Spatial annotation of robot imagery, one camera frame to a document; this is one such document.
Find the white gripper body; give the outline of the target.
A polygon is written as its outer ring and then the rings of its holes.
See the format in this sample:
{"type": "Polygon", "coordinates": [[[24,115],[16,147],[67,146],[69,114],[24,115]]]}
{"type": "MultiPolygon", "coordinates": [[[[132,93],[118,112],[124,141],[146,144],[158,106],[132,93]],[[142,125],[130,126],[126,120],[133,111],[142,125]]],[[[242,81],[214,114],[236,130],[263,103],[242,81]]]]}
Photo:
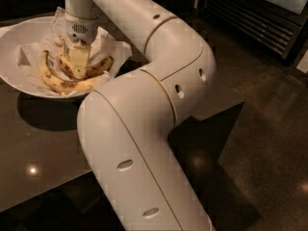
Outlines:
{"type": "Polygon", "coordinates": [[[67,37],[72,42],[83,42],[86,45],[91,45],[98,32],[98,19],[84,19],[72,16],[68,13],[64,16],[65,30],[67,37]]]}

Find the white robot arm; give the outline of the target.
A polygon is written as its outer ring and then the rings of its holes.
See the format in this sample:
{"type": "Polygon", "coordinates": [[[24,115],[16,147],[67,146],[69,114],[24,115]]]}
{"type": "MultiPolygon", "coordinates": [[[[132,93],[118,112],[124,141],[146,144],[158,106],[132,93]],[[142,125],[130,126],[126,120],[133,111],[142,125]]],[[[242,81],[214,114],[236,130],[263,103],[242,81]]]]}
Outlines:
{"type": "Polygon", "coordinates": [[[152,0],[65,0],[71,21],[98,7],[148,63],[91,92],[77,116],[90,168],[126,231],[216,231],[169,147],[169,132],[215,82],[207,42],[152,0]]]}

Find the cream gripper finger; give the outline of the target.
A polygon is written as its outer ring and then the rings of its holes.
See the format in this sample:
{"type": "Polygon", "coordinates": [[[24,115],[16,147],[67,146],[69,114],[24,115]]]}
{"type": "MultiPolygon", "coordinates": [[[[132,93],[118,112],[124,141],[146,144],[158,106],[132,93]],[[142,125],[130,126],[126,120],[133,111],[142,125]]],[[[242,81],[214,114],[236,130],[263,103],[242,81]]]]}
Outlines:
{"type": "Polygon", "coordinates": [[[90,47],[82,43],[73,44],[68,52],[72,74],[76,79],[84,79],[90,57],[90,47]]]}

